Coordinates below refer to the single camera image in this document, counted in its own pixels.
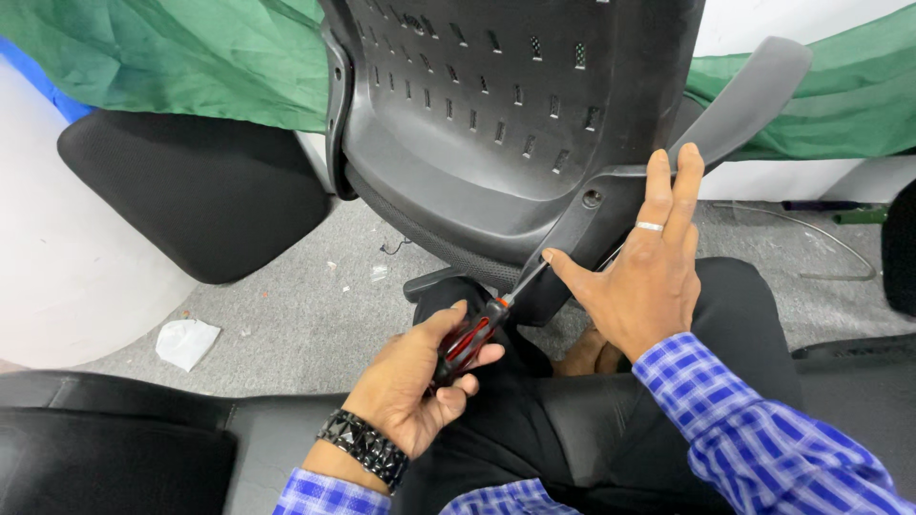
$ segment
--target screwdriver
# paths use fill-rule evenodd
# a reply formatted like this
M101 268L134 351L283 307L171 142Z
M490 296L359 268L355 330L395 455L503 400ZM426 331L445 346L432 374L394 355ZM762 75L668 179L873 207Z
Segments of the screwdriver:
M438 388L451 386L455 379L471 366L486 341L508 320L509 308L515 303L518 294L547 265L547 261L541 262L511 293L487 302L484 309L471 322L462 323L442 339L430 393Z

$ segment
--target gray carpet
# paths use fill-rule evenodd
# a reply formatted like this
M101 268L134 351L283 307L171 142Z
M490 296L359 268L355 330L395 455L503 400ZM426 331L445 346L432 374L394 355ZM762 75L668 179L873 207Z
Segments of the gray carpet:
M745 205L779 210L776 204ZM880 265L878 225L837 226L825 214L793 215L827 229ZM790 348L916 332L914 321L887 307L880 277L868 282L799 279L800 272L866 272L811 229L711 203L701 203L695 221L701 257L732 256L758 267L776 295ZM235 284L199 286L163 321L182 318L187 310L191 318L223 329L190 373L158 358L159 327L76 369L222 396L346 391L387 338L409 328L413 307L401 294L404 281L445 266L416 245L404 245L394 256L379 251L382 245L393 251L401 239L362 201L338 203L322 225L272 263ZM375 265L387 265L388 274L372 282ZM522 332L559 358L585 322L583 312L566 306L547 327Z

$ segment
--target shirt sleeve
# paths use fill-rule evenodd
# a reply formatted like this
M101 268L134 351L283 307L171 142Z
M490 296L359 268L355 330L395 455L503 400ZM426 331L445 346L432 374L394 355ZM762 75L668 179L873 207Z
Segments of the shirt sleeve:
M914 513L881 462L831 425L765 400L691 333L633 373L690 442L693 473L739 513Z
M273 515L385 515L391 499L369 488L297 468Z

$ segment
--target blue plaid shirt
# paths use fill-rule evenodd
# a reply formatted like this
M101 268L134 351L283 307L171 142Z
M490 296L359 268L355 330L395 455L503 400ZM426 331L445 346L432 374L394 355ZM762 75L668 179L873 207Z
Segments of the blue plaid shirt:
M688 461L739 513L916 513L888 471L832 426L764 400L691 333L652 347L633 374L691 443ZM388 497L296 469L274 515L383 514ZM538 479L480 488L443 514L578 513L554 501Z

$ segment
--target red and black screwdriver handle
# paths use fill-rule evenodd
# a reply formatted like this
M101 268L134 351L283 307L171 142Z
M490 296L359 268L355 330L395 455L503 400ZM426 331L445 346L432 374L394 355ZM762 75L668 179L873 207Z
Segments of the red and black screwdriver handle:
M450 387L471 366L481 347L508 317L509 303L493 299L470 322L462 322L445 335L439 344L439 359L432 375L431 391Z

